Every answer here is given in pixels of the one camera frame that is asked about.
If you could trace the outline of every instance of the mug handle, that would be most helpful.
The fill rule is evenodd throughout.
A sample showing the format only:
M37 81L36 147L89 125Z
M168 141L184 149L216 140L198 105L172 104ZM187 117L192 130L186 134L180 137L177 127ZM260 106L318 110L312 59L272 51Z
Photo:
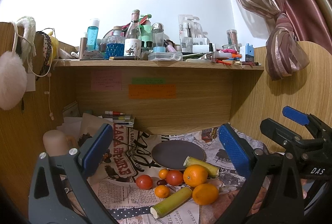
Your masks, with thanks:
M70 148L78 148L77 141L73 136L67 135L66 139L67 139L68 144L70 145L69 146Z

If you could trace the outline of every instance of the plastic box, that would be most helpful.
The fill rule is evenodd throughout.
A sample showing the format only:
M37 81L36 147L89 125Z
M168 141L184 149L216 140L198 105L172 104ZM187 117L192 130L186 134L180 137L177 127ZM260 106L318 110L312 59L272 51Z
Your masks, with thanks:
M182 53L151 53L149 61L182 61Z

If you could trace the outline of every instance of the round plate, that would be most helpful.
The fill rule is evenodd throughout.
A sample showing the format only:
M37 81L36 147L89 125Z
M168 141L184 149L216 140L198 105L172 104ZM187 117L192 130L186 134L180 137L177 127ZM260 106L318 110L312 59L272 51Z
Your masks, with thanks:
M183 163L187 156L204 160L205 153L198 145L187 141L165 141L152 148L154 162L166 169L185 170Z

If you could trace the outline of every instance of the sticky note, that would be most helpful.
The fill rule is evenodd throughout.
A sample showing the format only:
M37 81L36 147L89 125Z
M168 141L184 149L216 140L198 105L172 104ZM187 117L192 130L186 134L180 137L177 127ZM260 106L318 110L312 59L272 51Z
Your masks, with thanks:
M174 84L129 84L130 99L176 98Z
M119 70L91 72L91 91L121 91L122 77Z
M165 84L165 78L134 77L132 84Z

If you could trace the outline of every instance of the red tomato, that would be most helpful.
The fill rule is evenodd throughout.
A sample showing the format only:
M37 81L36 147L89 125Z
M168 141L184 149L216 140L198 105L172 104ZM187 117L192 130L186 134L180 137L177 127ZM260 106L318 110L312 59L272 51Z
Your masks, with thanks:
M181 185L183 174L179 170L170 170L166 175L166 182L170 185Z
M136 185L140 189L150 189L153 186L153 181L150 176L143 174L143 175L137 177Z

